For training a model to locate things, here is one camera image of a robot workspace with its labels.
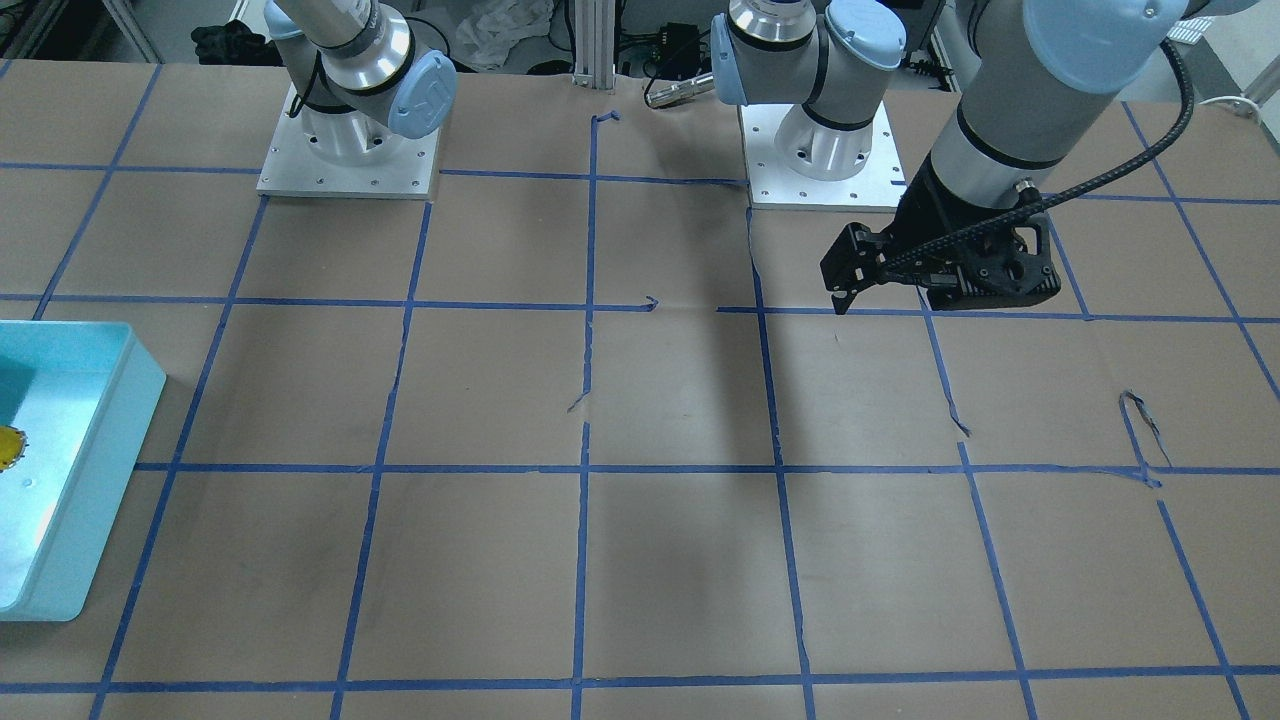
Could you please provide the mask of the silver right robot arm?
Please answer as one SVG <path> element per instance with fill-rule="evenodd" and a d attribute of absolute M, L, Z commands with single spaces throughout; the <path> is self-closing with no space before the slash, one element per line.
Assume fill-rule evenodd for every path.
<path fill-rule="evenodd" d="M 268 1 L 268 32 L 291 74 L 308 149 L 344 167 L 379 161 L 439 129 L 454 105 L 453 61 L 379 1 Z"/>

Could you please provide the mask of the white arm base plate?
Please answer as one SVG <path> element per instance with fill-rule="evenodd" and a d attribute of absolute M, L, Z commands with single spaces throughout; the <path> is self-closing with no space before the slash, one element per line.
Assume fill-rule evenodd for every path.
<path fill-rule="evenodd" d="M 273 197 L 429 200 L 434 195 L 442 132 L 406 138 L 384 126 L 396 91 L 371 97 L 375 115 L 358 109 L 328 114 L 301 106 L 289 117 L 291 86 L 259 173 L 256 190 Z"/>

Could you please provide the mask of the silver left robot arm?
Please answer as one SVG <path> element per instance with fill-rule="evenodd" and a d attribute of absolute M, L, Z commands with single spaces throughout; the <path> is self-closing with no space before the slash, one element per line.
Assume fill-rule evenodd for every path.
<path fill-rule="evenodd" d="M 1194 92 L 1169 40 L 1179 20 L 1248 1 L 960 1 L 980 64 L 879 232 L 851 223 L 820 260 L 837 314 L 878 284 L 925 291 L 934 310 L 1028 307 L 1059 293 L 1048 210 L 1158 156 L 1188 127 Z M 906 51 L 900 18 L 878 1 L 731 1 L 710 23 L 716 92 L 735 106 L 783 104 L 788 164 L 815 176 L 832 143 L 867 149 Z M 1181 108 L 1149 149 L 1047 199 L 1041 184 L 1155 53 Z"/>

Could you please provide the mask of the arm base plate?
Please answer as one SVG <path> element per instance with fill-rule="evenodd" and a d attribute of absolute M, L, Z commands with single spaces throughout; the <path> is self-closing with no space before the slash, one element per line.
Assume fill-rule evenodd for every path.
<path fill-rule="evenodd" d="M 739 109 L 750 205 L 760 210 L 892 213 L 908 187 L 887 108 L 836 131 L 799 105 Z"/>

